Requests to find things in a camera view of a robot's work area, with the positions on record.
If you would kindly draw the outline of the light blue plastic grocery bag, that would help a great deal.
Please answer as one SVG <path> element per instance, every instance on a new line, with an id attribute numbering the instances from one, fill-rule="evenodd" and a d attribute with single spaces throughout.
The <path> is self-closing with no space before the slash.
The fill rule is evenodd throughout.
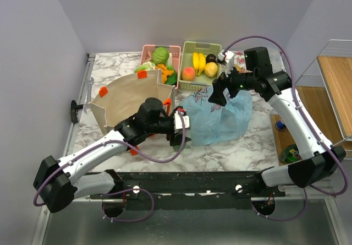
<path id="1" fill-rule="evenodd" d="M 190 94 L 179 104 L 190 117 L 190 138 L 194 146 L 203 146 L 238 139 L 243 136 L 252 116 L 252 97 L 241 90 L 234 98 L 223 92 L 226 105 L 210 103 L 213 87 L 207 86 Z"/>

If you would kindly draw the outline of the pink orange peach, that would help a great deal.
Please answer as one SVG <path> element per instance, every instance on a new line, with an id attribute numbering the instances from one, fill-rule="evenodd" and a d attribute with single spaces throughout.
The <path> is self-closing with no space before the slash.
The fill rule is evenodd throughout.
<path id="1" fill-rule="evenodd" d="M 196 77 L 196 72 L 193 67 L 186 67 L 181 73 L 181 78 L 183 81 L 194 81 Z"/>

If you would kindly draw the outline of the yellow orange food piece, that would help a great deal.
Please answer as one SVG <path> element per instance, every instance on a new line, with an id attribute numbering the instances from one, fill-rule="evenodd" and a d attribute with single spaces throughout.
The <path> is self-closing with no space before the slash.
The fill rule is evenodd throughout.
<path id="1" fill-rule="evenodd" d="M 167 80 L 167 75 L 168 75 L 168 70 L 166 68 L 166 65 L 164 64 L 158 64 L 156 65 L 155 69 L 160 69 L 162 72 L 162 83 L 165 84 Z"/>

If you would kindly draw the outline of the beige canvas tote bag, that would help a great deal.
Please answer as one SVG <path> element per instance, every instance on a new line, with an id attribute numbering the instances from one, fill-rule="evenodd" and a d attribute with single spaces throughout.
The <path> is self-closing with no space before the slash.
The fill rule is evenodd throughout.
<path id="1" fill-rule="evenodd" d="M 150 125 L 160 117 L 174 118 L 174 86 L 163 84 L 161 71 L 142 70 L 118 78 L 90 103 L 103 138 L 89 153 L 109 158 L 150 137 Z"/>

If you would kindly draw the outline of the silver metal can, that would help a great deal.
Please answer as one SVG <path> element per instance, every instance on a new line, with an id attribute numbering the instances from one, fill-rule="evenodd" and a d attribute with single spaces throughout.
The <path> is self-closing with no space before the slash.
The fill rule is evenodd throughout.
<path id="1" fill-rule="evenodd" d="M 282 131 L 284 129 L 286 129 L 286 125 L 284 124 L 284 122 L 279 119 L 276 123 L 275 123 L 275 128 L 279 131 Z"/>

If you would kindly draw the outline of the green cabbage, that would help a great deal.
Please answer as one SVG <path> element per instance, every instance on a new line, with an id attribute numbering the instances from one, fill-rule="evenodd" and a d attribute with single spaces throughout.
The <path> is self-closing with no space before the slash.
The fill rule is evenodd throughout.
<path id="1" fill-rule="evenodd" d="M 169 51 L 165 47 L 157 47 L 152 54 L 152 61 L 155 64 L 164 64 L 166 65 L 169 59 Z"/>

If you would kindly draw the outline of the white cauliflower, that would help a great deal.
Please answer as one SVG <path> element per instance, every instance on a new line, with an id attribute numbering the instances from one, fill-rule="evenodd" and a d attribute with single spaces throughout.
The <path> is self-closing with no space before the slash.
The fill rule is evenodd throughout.
<path id="1" fill-rule="evenodd" d="M 145 71 L 149 71 L 149 70 L 154 70 L 156 67 L 156 64 L 153 62 L 153 61 L 147 61 L 147 62 L 144 62 L 142 65 L 138 66 L 134 73 L 137 73 L 141 70 L 145 70 Z"/>

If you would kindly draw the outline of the bread slice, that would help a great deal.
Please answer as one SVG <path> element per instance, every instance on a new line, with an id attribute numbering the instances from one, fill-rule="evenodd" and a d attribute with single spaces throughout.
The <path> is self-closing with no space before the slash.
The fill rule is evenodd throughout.
<path id="1" fill-rule="evenodd" d="M 239 73 L 246 73 L 246 69 L 244 67 L 241 67 L 237 64 L 234 67 Z"/>

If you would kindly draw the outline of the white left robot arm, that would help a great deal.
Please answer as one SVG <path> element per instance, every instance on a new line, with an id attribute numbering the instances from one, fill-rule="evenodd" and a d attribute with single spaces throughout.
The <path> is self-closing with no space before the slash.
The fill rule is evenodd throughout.
<path id="1" fill-rule="evenodd" d="M 176 156 L 179 156 L 190 140 L 186 137 L 189 128 L 190 117 L 185 109 L 178 106 L 167 113 L 159 99 L 149 97 L 140 105 L 137 113 L 120 121 L 95 143 L 59 159 L 51 155 L 44 158 L 33 182 L 36 189 L 33 205 L 46 206 L 50 212 L 56 213 L 74 199 L 87 195 L 103 194 L 116 198 L 122 191 L 116 176 L 109 172 L 92 176 L 87 173 L 111 157 L 130 149 L 155 163 L 171 162 L 174 157 L 158 160 L 142 153 L 137 146 L 154 134 L 164 134 L 171 146 L 178 146 Z"/>

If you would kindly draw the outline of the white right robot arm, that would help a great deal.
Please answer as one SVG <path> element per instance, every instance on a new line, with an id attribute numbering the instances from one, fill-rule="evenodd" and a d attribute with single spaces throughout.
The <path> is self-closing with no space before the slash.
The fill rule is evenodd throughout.
<path id="1" fill-rule="evenodd" d="M 273 72 L 267 48 L 247 49 L 244 56 L 248 72 L 239 73 L 235 69 L 233 53 L 222 50 L 218 54 L 221 74 L 212 83 L 213 93 L 209 101 L 225 106 L 225 90 L 230 97 L 236 97 L 242 90 L 260 94 L 279 114 L 301 157 L 288 165 L 261 171 L 253 182 L 254 192 L 264 197 L 274 186 L 293 184 L 305 188 L 332 175 L 346 156 L 343 147 L 334 146 L 320 131 L 300 101 L 290 76 L 284 71 Z"/>

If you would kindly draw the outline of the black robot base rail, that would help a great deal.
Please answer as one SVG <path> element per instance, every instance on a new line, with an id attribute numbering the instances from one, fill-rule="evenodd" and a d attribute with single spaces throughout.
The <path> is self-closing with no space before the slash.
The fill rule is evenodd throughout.
<path id="1" fill-rule="evenodd" d="M 284 197 L 267 187 L 256 171 L 240 172 L 115 172 L 111 196 L 91 195 L 104 203 L 124 200 L 128 210 L 251 209 L 251 200 Z"/>

